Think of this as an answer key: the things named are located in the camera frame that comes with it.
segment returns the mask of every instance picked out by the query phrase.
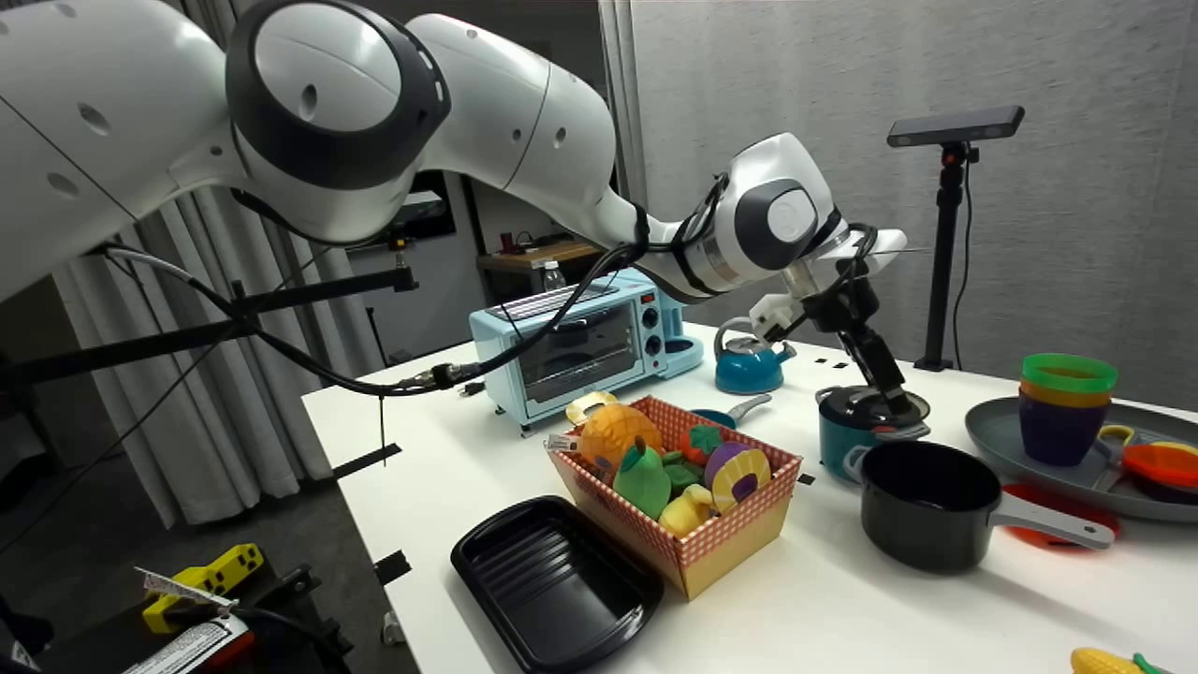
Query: black pot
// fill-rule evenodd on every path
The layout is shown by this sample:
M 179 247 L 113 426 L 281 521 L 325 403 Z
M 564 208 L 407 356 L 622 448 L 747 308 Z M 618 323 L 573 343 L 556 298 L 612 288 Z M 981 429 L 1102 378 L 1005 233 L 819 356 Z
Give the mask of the black pot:
M 860 525 L 893 557 L 924 572 L 968 572 L 987 550 L 991 525 L 1024 525 L 1107 546 L 1114 526 L 1005 494 L 977 458 L 931 441 L 884 441 L 860 465 Z

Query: white table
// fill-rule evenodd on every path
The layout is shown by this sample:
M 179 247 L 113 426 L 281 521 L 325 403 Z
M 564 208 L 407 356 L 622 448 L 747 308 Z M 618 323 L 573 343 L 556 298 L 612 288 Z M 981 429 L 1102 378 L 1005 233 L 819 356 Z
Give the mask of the white table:
M 471 343 L 462 343 L 371 383 L 471 356 Z M 929 439 L 960 448 L 974 448 L 968 411 L 1014 391 L 1009 378 L 901 369 L 935 408 Z M 1066 674 L 1066 654 L 1081 642 L 1198 671 L 1198 526 L 1132 521 L 1102 555 L 1047 555 L 997 531 L 987 557 L 968 575 L 924 575 L 884 557 L 860 531 L 860 494 L 819 468 L 818 389 L 858 383 L 841 351 L 798 343 L 773 411 L 754 414 L 747 433 L 800 451 L 818 485 L 798 485 L 783 536 L 699 599 L 667 595 L 646 637 L 607 671 Z M 627 395 L 641 391 L 683 408 L 735 403 L 714 389 L 712 359 Z M 332 465 L 380 448 L 371 395 L 324 389 L 302 403 Z M 386 595 L 415 664 L 432 674 L 513 671 L 450 550 L 513 503 L 564 494 L 544 448 L 562 423 L 520 439 L 486 391 L 388 400 L 386 414 L 403 451 L 342 480 L 342 494 L 375 562 L 395 550 L 413 562 Z

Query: orange toy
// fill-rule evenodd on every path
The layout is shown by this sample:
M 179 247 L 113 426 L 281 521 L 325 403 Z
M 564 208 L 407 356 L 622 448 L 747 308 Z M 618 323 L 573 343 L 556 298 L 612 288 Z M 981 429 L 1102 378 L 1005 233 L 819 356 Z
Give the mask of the orange toy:
M 604 403 L 573 429 L 579 460 L 612 483 L 634 446 L 664 451 L 664 429 L 629 403 Z

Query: floor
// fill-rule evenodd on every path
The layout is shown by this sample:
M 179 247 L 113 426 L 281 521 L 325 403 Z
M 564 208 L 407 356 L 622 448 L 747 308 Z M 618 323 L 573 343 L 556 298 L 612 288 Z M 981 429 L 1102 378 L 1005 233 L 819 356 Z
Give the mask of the floor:
M 65 483 L 65 476 L 42 480 L 14 510 L 5 510 L 0 541 L 37 517 Z M 311 485 L 302 496 L 264 504 L 230 525 L 165 531 L 128 460 L 110 460 L 74 480 L 49 517 L 0 557 L 0 595 L 71 637 L 140 604 L 133 565 L 173 572 L 247 539 L 265 550 L 279 572 L 307 565 L 324 581 L 315 605 L 342 620 L 357 674 L 415 671 L 403 647 L 380 641 L 386 595 L 339 485 Z

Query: yellow tool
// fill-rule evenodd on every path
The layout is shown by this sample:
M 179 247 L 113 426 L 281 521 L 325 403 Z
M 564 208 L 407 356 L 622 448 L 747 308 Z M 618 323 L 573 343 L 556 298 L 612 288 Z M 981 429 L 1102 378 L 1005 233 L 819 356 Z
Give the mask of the yellow tool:
M 264 546 L 254 541 L 237 541 L 230 546 L 221 557 L 213 557 L 209 565 L 189 565 L 178 572 L 179 582 L 189 589 L 204 589 L 213 595 L 230 595 L 234 589 L 240 589 L 247 575 L 254 575 L 265 565 Z M 173 605 L 179 599 L 178 595 L 158 595 L 148 610 L 143 620 L 151 634 L 158 637 L 173 637 L 179 634 L 179 625 L 173 625 Z

